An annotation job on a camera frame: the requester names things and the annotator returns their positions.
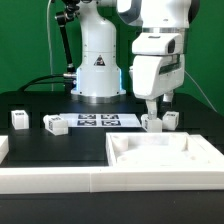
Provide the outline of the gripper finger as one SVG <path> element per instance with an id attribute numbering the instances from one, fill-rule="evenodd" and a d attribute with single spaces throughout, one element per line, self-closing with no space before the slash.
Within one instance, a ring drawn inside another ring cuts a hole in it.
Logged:
<path id="1" fill-rule="evenodd" d="M 156 120 L 157 119 L 157 103 L 155 100 L 147 100 L 146 106 L 148 110 L 148 119 Z"/>
<path id="2" fill-rule="evenodd" d="M 164 110 L 169 110 L 172 108 L 172 103 L 173 103 L 173 97 L 174 97 L 174 92 L 169 91 L 163 95 L 162 98 L 162 108 Z"/>

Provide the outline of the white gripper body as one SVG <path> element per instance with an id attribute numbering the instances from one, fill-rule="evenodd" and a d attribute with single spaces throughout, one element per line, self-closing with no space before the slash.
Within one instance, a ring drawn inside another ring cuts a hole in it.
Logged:
<path id="1" fill-rule="evenodd" d="M 185 58 L 180 33 L 141 33 L 132 44 L 133 92 L 153 100 L 183 84 Z"/>

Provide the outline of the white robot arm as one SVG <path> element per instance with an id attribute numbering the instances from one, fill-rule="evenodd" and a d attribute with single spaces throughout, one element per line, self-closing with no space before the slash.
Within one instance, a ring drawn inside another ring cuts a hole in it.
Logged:
<path id="1" fill-rule="evenodd" d="M 182 85 L 187 30 L 200 0 L 63 0 L 75 2 L 65 18 L 78 18 L 82 33 L 82 63 L 71 94 L 91 103 L 110 102 L 125 94 L 116 63 L 116 28 L 98 14 L 99 6 L 114 6 L 120 19 L 141 28 L 132 43 L 130 68 L 134 95 L 146 101 L 148 118 L 157 118 L 156 100 Z"/>

